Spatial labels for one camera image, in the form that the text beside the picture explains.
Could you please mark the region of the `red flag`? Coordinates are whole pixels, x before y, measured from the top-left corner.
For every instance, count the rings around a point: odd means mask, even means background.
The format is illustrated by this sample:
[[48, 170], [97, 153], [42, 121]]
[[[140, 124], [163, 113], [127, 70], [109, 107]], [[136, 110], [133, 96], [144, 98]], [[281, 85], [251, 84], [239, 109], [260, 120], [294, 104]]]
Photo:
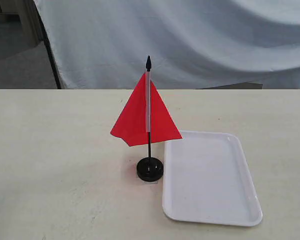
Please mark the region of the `red flag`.
[[151, 80], [151, 57], [110, 134], [128, 146], [148, 145], [182, 138], [156, 86]]

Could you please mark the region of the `white draped cloth backdrop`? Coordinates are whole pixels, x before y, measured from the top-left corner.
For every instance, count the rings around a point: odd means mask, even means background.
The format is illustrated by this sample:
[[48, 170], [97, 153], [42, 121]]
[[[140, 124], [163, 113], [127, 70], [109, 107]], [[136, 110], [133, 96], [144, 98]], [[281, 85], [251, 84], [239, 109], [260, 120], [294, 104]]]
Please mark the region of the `white draped cloth backdrop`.
[[68, 89], [300, 89], [300, 0], [37, 0]]

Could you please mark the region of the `white plastic tray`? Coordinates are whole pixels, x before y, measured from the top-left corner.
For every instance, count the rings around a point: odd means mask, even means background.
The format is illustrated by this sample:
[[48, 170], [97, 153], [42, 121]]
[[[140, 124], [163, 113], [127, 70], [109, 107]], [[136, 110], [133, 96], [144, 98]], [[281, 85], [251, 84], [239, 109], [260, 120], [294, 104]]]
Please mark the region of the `white plastic tray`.
[[182, 131], [164, 146], [162, 209], [175, 221], [254, 227], [263, 212], [240, 140]]

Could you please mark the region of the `black backdrop frame pole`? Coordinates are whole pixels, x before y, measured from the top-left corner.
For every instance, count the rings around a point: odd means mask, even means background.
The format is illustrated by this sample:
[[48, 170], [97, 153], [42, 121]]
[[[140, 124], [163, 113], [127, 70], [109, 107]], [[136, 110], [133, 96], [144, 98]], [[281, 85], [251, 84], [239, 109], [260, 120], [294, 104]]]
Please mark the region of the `black backdrop frame pole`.
[[54, 59], [54, 56], [53, 56], [53, 51], [52, 51], [52, 48], [51, 48], [51, 44], [50, 44], [50, 41], [49, 41], [49, 38], [48, 38], [48, 35], [47, 35], [47, 32], [46, 32], [46, 28], [45, 28], [45, 26], [43, 24], [43, 21], [42, 21], [42, 18], [40, 16], [38, 7], [36, 5], [35, 5], [35, 10], [36, 10], [38, 21], [39, 21], [40, 28], [41, 28], [41, 31], [42, 31], [42, 39], [43, 39], [43, 43], [44, 43], [44, 46], [45, 46], [45, 49], [46, 49], [46, 52], [47, 52], [47, 55], [48, 55], [49, 63], [50, 63], [50, 66], [51, 66], [53, 77], [54, 77], [54, 82], [55, 82], [55, 85], [56, 85], [57, 89], [61, 90], [62, 89], [62, 82], [61, 82], [60, 77], [59, 77], [59, 73], [58, 73], [57, 65], [56, 65], [56, 62], [55, 62], [55, 59]]

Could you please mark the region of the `black round flag base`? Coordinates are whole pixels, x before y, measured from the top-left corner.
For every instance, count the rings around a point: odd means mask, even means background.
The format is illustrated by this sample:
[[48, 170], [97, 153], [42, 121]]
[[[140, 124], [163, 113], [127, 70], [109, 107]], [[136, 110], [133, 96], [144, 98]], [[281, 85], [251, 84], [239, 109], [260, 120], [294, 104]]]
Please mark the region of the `black round flag base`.
[[145, 182], [156, 182], [164, 174], [164, 165], [155, 157], [145, 157], [137, 163], [136, 173]]

